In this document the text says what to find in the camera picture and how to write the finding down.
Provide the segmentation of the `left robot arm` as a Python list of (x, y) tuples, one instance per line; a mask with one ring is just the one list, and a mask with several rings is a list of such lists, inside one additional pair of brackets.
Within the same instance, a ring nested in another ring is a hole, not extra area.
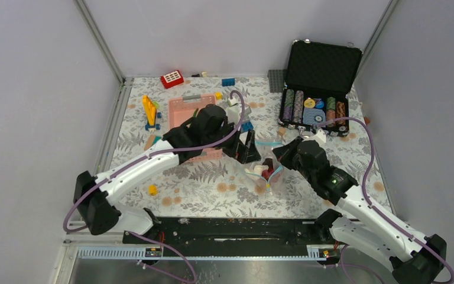
[(74, 205), (64, 220), (64, 230), (75, 232), (68, 222), (73, 211), (78, 211), (85, 221), (84, 228), (92, 235), (101, 235), (116, 227), (137, 233), (145, 243), (155, 242), (160, 228), (151, 212), (124, 208), (119, 203), (122, 197), (161, 172), (200, 156), (204, 149), (220, 149), (240, 164), (260, 160), (255, 131), (248, 130), (246, 140), (241, 141), (241, 125), (241, 122), (228, 121), (221, 107), (207, 105), (195, 117), (170, 129), (140, 156), (95, 176), (82, 172), (76, 178)]

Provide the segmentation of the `white mushroom toy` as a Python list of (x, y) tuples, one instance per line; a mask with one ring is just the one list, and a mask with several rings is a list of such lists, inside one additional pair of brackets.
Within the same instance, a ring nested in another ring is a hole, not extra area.
[(248, 169), (245, 170), (245, 172), (252, 180), (258, 180), (263, 178), (262, 173), (268, 169), (269, 169), (268, 166), (259, 164), (253, 167), (249, 167)]

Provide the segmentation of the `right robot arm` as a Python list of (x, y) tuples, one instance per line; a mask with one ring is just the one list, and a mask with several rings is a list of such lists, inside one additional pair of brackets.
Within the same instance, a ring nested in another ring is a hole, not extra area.
[(364, 195), (354, 177), (330, 164), (318, 142), (298, 137), (274, 148), (273, 154), (335, 206), (315, 220), (321, 243), (336, 240), (351, 245), (384, 265), (398, 283), (432, 283), (443, 270), (445, 240), (415, 230)]

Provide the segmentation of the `red pepper toy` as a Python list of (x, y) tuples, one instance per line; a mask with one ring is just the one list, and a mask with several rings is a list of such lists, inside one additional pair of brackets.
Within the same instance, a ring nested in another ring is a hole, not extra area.
[(265, 169), (265, 170), (262, 171), (261, 176), (262, 176), (265, 180), (269, 181), (271, 175), (272, 175), (274, 172), (275, 172), (275, 169), (274, 169), (273, 167), (269, 167), (268, 169)]

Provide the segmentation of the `clear zip top bag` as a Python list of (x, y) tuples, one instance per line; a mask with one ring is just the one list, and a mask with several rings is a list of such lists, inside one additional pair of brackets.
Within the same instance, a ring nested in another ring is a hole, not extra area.
[(261, 158), (247, 164), (238, 163), (236, 165), (236, 169), (244, 178), (243, 183), (247, 186), (254, 186), (256, 192), (282, 197), (285, 192), (286, 179), (284, 167), (273, 153), (273, 149), (282, 146), (282, 142), (256, 141), (255, 147)]

